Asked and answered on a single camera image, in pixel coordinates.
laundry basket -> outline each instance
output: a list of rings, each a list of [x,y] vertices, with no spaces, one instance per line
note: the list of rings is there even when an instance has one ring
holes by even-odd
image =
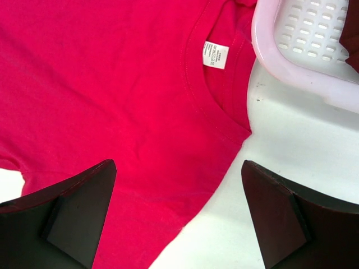
[[[347,10],[348,0],[258,0],[252,40],[274,77],[359,113],[359,74],[339,43]]]

black plastic object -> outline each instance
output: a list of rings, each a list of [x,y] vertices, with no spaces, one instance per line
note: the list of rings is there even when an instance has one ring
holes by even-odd
[[[243,164],[242,181],[267,269],[359,267],[359,205],[252,161]]]
[[[91,268],[116,167],[106,160],[81,174],[0,204],[0,268]]]

red t-shirt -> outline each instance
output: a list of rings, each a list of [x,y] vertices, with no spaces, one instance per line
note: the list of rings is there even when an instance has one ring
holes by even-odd
[[[94,268],[148,268],[250,135],[255,0],[0,1],[0,167],[23,194],[104,159]],[[229,47],[225,69],[204,43]]]

brown garment in basket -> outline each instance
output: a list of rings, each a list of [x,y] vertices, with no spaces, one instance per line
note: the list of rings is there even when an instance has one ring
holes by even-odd
[[[359,73],[359,1],[349,0],[347,18],[339,42],[346,48],[346,62]]]

white label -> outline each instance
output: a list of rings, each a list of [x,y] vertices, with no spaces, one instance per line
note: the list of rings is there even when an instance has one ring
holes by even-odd
[[[203,46],[203,64],[224,69],[229,47],[206,41]]]

